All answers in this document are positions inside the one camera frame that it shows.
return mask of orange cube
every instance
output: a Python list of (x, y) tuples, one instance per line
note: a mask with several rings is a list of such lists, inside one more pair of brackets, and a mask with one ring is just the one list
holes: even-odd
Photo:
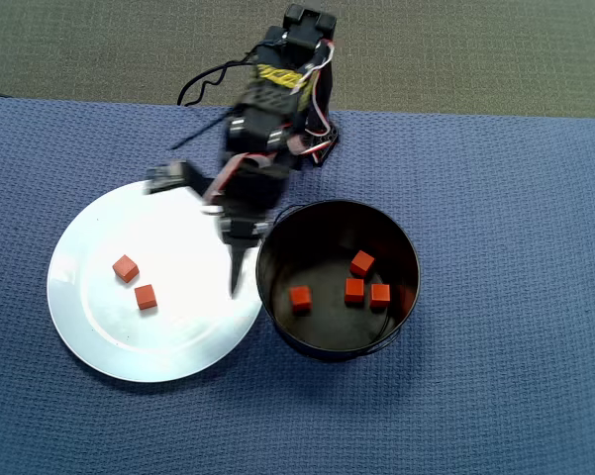
[(125, 254), (115, 262), (112, 268), (126, 284), (139, 274), (139, 267)]
[(371, 295), (369, 296), (369, 307), (372, 309), (384, 309), (389, 305), (389, 285), (372, 284)]
[(135, 296), (137, 297), (137, 304), (141, 310), (151, 309), (156, 307), (156, 296), (151, 285), (144, 285), (135, 289)]
[(361, 303), (364, 295), (363, 279), (346, 279), (346, 303)]
[(313, 298), (310, 295), (310, 287), (307, 285), (291, 287), (289, 293), (293, 312), (304, 312), (313, 308)]
[(360, 250), (349, 266), (349, 271), (359, 277), (365, 277), (374, 263), (374, 258)]

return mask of blue tablecloth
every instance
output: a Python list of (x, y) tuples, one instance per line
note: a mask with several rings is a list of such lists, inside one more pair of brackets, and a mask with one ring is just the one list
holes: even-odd
[(335, 113), (283, 204), (359, 200), (414, 242), (421, 297), (381, 352), (307, 359), (262, 312), (172, 383), (72, 356), (46, 299), (62, 231), (154, 164), (215, 171), (219, 130), (167, 148), (219, 112), (0, 99), (0, 474), (595, 474), (595, 120)]

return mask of yellow label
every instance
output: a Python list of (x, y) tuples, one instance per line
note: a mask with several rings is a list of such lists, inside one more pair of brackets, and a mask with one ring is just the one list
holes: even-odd
[(301, 97), (299, 98), (299, 105), (297, 106), (297, 110), (303, 111), (308, 103), (310, 102), (310, 94), (313, 92), (313, 84), (315, 81), (311, 76), (309, 81), (306, 82), (306, 87), (304, 87), (304, 92), (302, 93)]
[(302, 77), (302, 74), (298, 72), (291, 71), (290, 69), (277, 69), (268, 64), (258, 64), (257, 71), (259, 72), (259, 77), (263, 77), (289, 89), (295, 87)]

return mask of white plate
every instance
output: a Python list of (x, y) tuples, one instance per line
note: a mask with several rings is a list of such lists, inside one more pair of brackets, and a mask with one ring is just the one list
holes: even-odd
[[(245, 337), (261, 302), (258, 248), (229, 294), (231, 258), (216, 219), (187, 188), (144, 194), (132, 183), (84, 209), (50, 260), (52, 320), (86, 364), (115, 378), (158, 382), (212, 365)], [(140, 274), (129, 284), (112, 265), (126, 254)], [(134, 289), (151, 284), (158, 306), (140, 311)]]

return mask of gray carpet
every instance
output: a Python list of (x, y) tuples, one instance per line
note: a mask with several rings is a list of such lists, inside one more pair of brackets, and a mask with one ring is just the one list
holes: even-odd
[[(336, 0), (333, 108), (595, 117), (595, 0)], [(171, 104), (285, 0), (0, 0), (0, 92)], [(207, 104), (231, 103), (233, 71)]]

